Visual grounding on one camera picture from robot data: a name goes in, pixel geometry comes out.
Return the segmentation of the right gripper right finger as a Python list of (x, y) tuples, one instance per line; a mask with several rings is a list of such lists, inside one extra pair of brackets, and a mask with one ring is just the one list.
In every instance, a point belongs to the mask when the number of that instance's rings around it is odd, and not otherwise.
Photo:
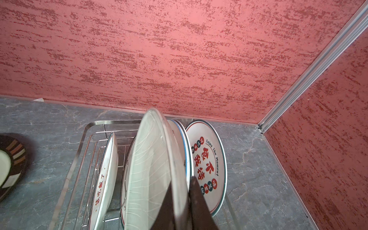
[(190, 215), (193, 230), (218, 230), (195, 176), (191, 177), (189, 187)]

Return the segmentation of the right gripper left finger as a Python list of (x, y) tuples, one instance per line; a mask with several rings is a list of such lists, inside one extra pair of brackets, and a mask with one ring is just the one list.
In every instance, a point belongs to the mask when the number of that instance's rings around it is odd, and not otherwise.
[(150, 230), (175, 230), (172, 184), (170, 183), (158, 216)]

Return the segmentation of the white leaf pattern plate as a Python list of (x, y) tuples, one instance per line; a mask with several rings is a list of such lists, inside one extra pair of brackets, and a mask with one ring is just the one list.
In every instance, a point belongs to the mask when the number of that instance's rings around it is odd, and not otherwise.
[(129, 164), (125, 229), (150, 230), (172, 184), (176, 230), (185, 230), (189, 195), (180, 150), (165, 116), (156, 108), (142, 118)]

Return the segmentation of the dark rimmed patterned plate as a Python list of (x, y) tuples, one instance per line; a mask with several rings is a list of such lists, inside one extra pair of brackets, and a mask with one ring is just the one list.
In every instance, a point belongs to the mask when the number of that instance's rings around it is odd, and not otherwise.
[(13, 137), (1, 135), (1, 201), (25, 173), (27, 158), (23, 143)]

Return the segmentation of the watermelon print white plate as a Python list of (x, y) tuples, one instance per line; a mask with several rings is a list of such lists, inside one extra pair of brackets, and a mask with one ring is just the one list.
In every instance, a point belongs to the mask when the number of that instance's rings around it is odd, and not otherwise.
[(183, 124), (178, 120), (169, 119), (169, 125), (172, 128), (175, 139), (178, 143), (180, 156), (185, 167), (187, 188), (190, 189), (190, 181), (194, 176), (193, 157), (188, 134)]

